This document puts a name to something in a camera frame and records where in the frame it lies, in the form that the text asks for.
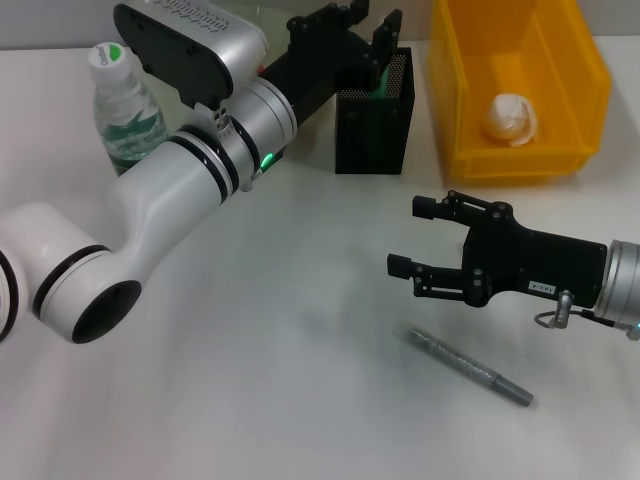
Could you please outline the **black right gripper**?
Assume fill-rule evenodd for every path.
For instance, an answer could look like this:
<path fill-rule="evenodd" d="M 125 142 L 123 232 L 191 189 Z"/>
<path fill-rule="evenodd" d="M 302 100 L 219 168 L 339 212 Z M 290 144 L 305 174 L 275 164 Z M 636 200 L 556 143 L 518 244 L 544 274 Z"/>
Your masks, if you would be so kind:
<path fill-rule="evenodd" d="M 579 307 L 595 305 L 602 288 L 607 246 L 520 225 L 511 206 L 450 190 L 441 200 L 415 196 L 414 217 L 469 226 L 461 269 L 434 267 L 395 254 L 390 276 L 410 280 L 418 298 L 484 307 L 502 292 L 556 300 L 567 290 Z"/>

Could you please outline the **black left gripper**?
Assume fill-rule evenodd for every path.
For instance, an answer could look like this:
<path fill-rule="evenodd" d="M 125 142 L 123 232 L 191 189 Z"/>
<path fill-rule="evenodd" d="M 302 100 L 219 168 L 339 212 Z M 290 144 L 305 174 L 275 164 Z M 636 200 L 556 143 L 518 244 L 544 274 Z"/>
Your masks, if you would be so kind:
<path fill-rule="evenodd" d="M 378 91 L 397 48 L 403 13 L 387 15 L 367 41 L 351 30 L 369 13 L 369 0 L 330 3 L 288 20 L 289 45 L 259 77 L 287 100 L 302 125 L 338 91 Z"/>

